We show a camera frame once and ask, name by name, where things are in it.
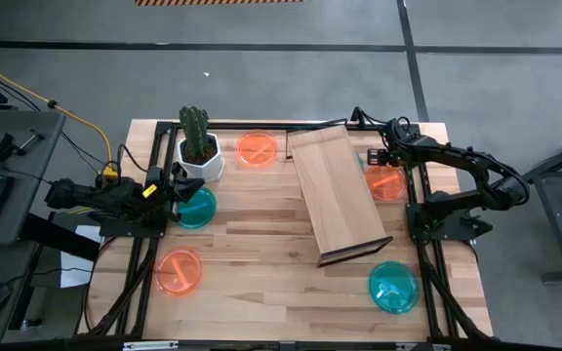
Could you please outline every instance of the wooden board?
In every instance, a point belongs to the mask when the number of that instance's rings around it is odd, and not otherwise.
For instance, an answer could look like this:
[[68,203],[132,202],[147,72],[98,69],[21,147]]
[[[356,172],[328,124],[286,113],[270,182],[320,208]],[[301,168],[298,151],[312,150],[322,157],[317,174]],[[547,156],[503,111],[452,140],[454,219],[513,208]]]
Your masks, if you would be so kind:
[[345,126],[288,141],[320,253],[386,237]]
[[[133,120],[130,126],[127,146],[141,165],[148,163],[156,122]],[[439,142],[448,141],[444,124],[421,124],[421,131]],[[285,160],[285,133],[270,132],[279,145],[277,161],[256,172],[235,158],[235,143],[245,131],[214,133],[225,159],[221,181],[209,185],[217,196],[218,213],[211,224],[194,231],[170,225],[159,245],[160,255],[176,247],[195,248],[203,259],[203,281],[196,292],[182,299],[167,297],[153,286],[145,338],[425,340],[428,325],[422,295],[413,311],[399,316],[380,311],[368,296],[367,277],[376,263],[397,260],[420,274],[404,220],[406,198],[377,203],[383,227],[394,238],[382,251],[318,269],[319,251],[296,167]],[[349,135],[364,161],[368,148],[381,146],[376,133]],[[433,163],[427,167],[433,191],[459,192],[454,169]],[[144,182],[144,174],[127,157],[123,173]],[[421,201],[421,189],[418,194]],[[115,240],[97,264],[89,303],[93,324],[123,288],[131,246],[131,239]],[[491,334],[474,254],[461,243],[445,242],[443,247],[453,295],[476,325]],[[445,331],[441,298],[436,297],[436,303]],[[135,314],[132,308],[130,327]]]

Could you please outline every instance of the paper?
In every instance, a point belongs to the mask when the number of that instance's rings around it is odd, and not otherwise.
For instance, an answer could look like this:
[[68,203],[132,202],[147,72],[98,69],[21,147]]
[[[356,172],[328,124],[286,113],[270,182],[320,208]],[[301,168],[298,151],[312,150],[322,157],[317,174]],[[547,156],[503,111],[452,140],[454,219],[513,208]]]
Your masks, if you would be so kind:
[[[103,239],[99,235],[100,227],[92,225],[78,225],[75,229],[75,234],[86,237],[90,240],[100,243]],[[62,272],[60,275],[60,288],[70,288],[77,287],[80,285],[88,284],[90,282],[90,271],[93,270],[93,262],[74,256],[70,253],[60,253],[60,260],[62,266]],[[79,268],[87,270],[84,272],[81,270],[63,270],[70,268]]]

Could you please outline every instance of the orange petri dish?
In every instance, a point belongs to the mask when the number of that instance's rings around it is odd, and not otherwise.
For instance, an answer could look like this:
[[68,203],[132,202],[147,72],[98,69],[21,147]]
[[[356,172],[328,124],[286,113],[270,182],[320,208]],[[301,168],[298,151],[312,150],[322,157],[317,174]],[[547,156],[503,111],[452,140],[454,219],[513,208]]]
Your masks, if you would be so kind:
[[366,172],[366,181],[372,196],[377,200],[400,199],[407,189],[405,174],[390,166],[372,166]]
[[201,257],[192,249],[176,249],[165,254],[155,270],[157,290],[173,297],[192,293],[202,278]]
[[238,140],[235,155],[247,167],[267,166],[276,158],[277,140],[268,132],[250,131]]

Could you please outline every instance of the concrete floor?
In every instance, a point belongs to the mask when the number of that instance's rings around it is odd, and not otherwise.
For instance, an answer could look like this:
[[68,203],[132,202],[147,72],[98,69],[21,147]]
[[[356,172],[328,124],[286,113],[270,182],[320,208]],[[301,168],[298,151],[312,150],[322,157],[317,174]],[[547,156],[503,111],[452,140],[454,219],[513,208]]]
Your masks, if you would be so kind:
[[[560,0],[411,0],[416,45],[562,47]],[[122,0],[0,0],[0,38],[179,43],[404,44],[394,0],[136,8]],[[562,146],[562,56],[418,55],[431,122],[455,145],[474,145],[525,172]],[[112,145],[133,118],[175,118],[188,103],[212,118],[375,117],[417,110],[405,54],[110,52],[0,49],[0,71],[101,126]],[[104,158],[94,132],[66,132]],[[94,174],[62,140],[46,178]],[[473,186],[460,175],[463,189]],[[37,199],[44,196],[45,189]],[[34,211],[45,214],[40,202]],[[496,336],[562,346],[562,284],[540,274],[562,257],[536,194],[508,213],[485,213],[480,270]]]

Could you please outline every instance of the wooden ramp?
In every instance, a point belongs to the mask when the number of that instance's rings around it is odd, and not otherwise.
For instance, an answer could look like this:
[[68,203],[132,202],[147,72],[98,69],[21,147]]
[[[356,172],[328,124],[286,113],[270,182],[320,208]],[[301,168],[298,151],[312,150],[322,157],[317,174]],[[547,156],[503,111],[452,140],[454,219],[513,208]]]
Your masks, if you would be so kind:
[[297,132],[288,141],[320,249],[318,265],[382,249],[391,238],[385,235],[346,127]]

